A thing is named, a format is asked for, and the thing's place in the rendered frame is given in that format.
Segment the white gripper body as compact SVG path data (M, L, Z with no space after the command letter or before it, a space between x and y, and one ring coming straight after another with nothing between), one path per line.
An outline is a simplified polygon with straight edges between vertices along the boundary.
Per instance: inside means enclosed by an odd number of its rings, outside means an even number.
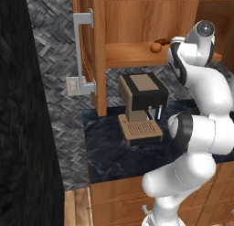
M185 37L173 37L170 41L170 44L176 43L176 42L185 42Z

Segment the brown peach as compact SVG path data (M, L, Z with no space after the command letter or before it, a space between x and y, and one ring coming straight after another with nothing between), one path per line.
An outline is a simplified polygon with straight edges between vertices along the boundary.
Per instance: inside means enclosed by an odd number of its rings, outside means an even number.
M171 43L171 40L168 38L160 38L160 39L157 39L154 43L159 43L162 46L164 46L164 45L169 45Z

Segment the orange tangerine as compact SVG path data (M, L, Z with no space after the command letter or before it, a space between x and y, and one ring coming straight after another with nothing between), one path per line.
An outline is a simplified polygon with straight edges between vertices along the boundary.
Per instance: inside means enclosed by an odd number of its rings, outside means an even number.
M150 50L153 52L153 53L158 53L162 50L162 46L160 43L158 42L155 42L151 45L150 47Z

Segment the wooden cabinet door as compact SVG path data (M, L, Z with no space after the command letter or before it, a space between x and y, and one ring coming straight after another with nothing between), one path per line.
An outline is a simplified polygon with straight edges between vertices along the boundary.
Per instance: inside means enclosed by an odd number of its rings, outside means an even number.
M96 81L97 93L91 92L96 112L107 114L106 105L106 52L104 0L72 0L73 14L93 10L93 25L80 25L80 52L83 82Z

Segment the brown black coffee machine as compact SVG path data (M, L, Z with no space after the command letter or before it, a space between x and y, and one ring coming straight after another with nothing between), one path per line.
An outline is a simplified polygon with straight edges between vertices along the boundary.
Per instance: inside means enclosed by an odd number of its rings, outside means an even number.
M169 89L152 72L123 74L119 77L119 93L125 113L118 116L125 143L145 145L161 142L163 132L156 120L168 106Z

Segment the black fridge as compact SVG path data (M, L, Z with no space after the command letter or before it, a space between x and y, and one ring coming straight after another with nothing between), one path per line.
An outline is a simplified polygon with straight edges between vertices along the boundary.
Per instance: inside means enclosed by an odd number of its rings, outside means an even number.
M27 0L0 0L0 226L64 226L64 188Z

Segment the wooden wall cabinet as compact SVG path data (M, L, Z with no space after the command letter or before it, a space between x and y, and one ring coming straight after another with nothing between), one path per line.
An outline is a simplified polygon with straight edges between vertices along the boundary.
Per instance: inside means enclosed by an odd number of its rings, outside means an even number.
M213 60L234 70L234 0L104 0L106 66L165 65L168 46L157 39L184 37L200 20L216 28Z

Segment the white wall outlet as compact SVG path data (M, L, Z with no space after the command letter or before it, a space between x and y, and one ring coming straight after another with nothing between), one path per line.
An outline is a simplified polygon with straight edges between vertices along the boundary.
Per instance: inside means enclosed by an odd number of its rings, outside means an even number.
M78 77L67 77L66 83L67 83L68 96L80 95L80 81Z

